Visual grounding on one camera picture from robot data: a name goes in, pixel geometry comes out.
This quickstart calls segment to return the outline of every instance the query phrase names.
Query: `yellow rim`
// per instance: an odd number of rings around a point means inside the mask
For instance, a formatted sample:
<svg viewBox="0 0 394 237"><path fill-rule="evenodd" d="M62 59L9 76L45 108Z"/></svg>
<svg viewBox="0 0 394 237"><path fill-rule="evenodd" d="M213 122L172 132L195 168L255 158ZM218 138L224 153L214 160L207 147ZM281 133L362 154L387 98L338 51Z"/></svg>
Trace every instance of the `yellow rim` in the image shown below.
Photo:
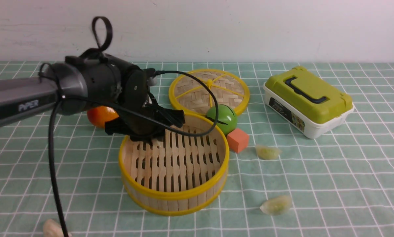
<svg viewBox="0 0 394 237"><path fill-rule="evenodd" d="M158 209L154 209L152 207L146 206L144 204L142 204L140 201L138 201L133 195L131 195L131 193L129 192L128 188L126 187L126 185L124 185L126 192L128 193L129 197L137 204L139 205L142 209L145 209L151 213L157 214L157 215L161 215L161 216L183 216L183 215L187 215L187 214L191 214L191 213L195 213L196 211L199 211L203 208L205 208L206 206L210 205L222 192L224 185L226 184L226 180L227 178L224 179L224 182L221 186L221 188L215 193L215 195L213 197L211 197L209 200L207 200L205 203L196 206L194 208L191 209L187 209L187 210L183 210L183 211L162 211L162 210L158 210Z"/></svg>
<svg viewBox="0 0 394 237"><path fill-rule="evenodd" d="M237 94L237 95L242 96L242 97L243 97L242 102L241 102L238 106L236 106L236 107L234 108L234 111L235 111L236 115L242 114L242 113L245 111L245 109L247 108L248 102L250 101L250 89L249 89L248 86L245 84L245 82L244 82L243 80L241 80L239 77L237 77L237 76L235 76L234 74L232 74L232 73L224 72L224 71L222 71L222 70L217 70L217 69L197 69L197 70L190 71L190 72L188 72L188 73L189 73L189 74L193 74L193 73L202 72L202 71L211 71L211 72L219 72L219 73L222 73L221 76L215 78L212 82L218 80L219 78L223 77L224 75L228 75L228 76L230 76L230 77L233 77L233 79L237 80L237 81L242 85L242 87L243 87L243 89L244 89L244 95L243 95L243 94L240 94L240 93L237 93L237 92L233 92L233 91L228 90L227 88L224 88L224 87L218 87L218 86L216 86L216 85L207 85L207 86L209 87L209 89L210 89L210 87L216 87L216 88L219 88L219 89L222 89L222 90L226 90L226 91L228 91L228 92L231 92L231 93L234 93L234 94ZM177 84L182 78L184 78L184 77L185 77L184 75L180 75L179 77L177 77L177 78L172 82L172 84L171 84L170 87L169 87L169 100L170 100L170 102L171 102L171 104L172 104L172 107L175 108L175 109L177 109L177 110L183 110L183 111L185 111L186 113L198 114L198 115L200 115L200 116L204 116L205 114L201 114L201 113L197 113L197 112L195 112L195 111L189 110L189 109L185 108L184 106L182 106L182 105L177 101L177 98L178 98L178 97L181 97L181 96L183 96L183 95L185 95L185 94L187 94L187 93L190 93L190 92L192 92L193 90L197 90L197 89L202 88L202 86L195 87L195 88L193 88L193 89L191 89L191 90L189 90L189 91L187 91L187 92L185 92L185 93L182 93L182 94L179 95L179 96L175 96L175 93L174 93L175 86L176 86L176 84ZM209 106L212 107L212 97L211 97L210 95L209 95Z"/></svg>
<svg viewBox="0 0 394 237"><path fill-rule="evenodd" d="M192 117L197 117L201 120L206 121L209 124L213 124L212 121L208 120L205 117L199 116L197 114L191 114L185 112L185 116L192 116ZM119 149L119 155L118 155L118 161L119 161L119 167L121 170L122 175L125 177L126 181L138 192L142 193L143 195L146 195L151 198L158 198L158 199L163 199L163 200L179 200L179 199L187 199L187 198L192 198L197 195L202 194L203 192L206 192L208 189L210 189L212 186L214 186L223 176L223 174L227 171L227 164L229 163L229 145L227 144L227 139L224 136L222 130L218 126L215 127L215 129L221 134L223 142L224 142L224 148L225 148L225 153L224 153L224 160L223 163L219 169L219 171L211 178L209 179L206 183L203 183L202 185L195 187L193 189L189 189L186 191L180 191L180 192L161 192L161 191L156 191L153 189L146 188L142 186L141 184L135 182L134 179L128 174L128 172L125 169L124 163L123 163L123 157L122 157L122 147L125 146L125 143L128 141L128 136L125 136L125 138L122 141L121 144L121 149Z"/></svg>

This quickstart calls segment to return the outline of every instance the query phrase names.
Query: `green ball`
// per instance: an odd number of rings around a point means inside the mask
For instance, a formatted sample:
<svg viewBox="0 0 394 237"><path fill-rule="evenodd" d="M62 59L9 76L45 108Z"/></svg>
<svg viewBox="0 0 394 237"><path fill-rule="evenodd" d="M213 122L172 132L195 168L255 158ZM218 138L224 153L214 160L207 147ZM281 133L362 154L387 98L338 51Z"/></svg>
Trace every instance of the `green ball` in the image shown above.
<svg viewBox="0 0 394 237"><path fill-rule="evenodd" d="M227 105L219 105L219 117L218 123L216 124L224 133L225 136L235 130L238 125L238 116L235 111ZM214 122L216 117L216 107L211 107L207 113L206 117Z"/></svg>

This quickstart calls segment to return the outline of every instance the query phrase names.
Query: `orange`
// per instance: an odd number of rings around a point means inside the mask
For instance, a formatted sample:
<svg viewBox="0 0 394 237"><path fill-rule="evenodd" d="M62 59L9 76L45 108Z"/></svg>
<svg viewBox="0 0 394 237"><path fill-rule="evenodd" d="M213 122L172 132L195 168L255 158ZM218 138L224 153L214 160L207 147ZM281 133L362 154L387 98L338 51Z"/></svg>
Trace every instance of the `orange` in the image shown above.
<svg viewBox="0 0 394 237"><path fill-rule="evenodd" d="M105 123L116 119L119 115L114 109L106 106L100 106L87 111L87 118L90 123L98 128L105 128Z"/></svg>

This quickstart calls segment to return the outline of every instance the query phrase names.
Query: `robotic arm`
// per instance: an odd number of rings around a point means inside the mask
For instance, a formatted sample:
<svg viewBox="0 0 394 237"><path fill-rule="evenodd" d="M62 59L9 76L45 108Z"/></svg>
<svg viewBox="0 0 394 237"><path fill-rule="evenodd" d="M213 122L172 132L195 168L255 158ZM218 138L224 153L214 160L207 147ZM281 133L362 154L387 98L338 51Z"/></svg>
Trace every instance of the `robotic arm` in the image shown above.
<svg viewBox="0 0 394 237"><path fill-rule="evenodd" d="M98 19L104 21L107 30L102 46L95 31ZM117 105L113 108L119 118L105 125L109 135L120 133L133 141L151 143L153 139L161 140L170 126L182 127L183 111L160 107L149 90L155 77L167 72L140 69L104 54L112 40L112 26L107 18L94 18L92 29L98 48L90 48L79 57L66 56L63 63L47 64L44 72L43 64L37 77L0 81L0 127L52 110L61 96L65 100L57 112L62 115L105 103Z"/></svg>

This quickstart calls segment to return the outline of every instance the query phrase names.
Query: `bamboo steamer lid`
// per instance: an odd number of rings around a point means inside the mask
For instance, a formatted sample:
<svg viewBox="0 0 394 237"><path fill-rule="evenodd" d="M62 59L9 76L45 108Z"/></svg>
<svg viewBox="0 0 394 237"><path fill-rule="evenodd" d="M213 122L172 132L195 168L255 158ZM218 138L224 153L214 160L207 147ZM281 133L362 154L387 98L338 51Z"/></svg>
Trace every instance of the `bamboo steamer lid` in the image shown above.
<svg viewBox="0 0 394 237"><path fill-rule="evenodd" d="M250 100L250 90L239 77L216 69L189 72L197 77L216 96L219 105L228 105L237 115L242 114ZM214 106L209 92L194 79L180 75L169 88L169 100L175 109L204 116Z"/></svg>

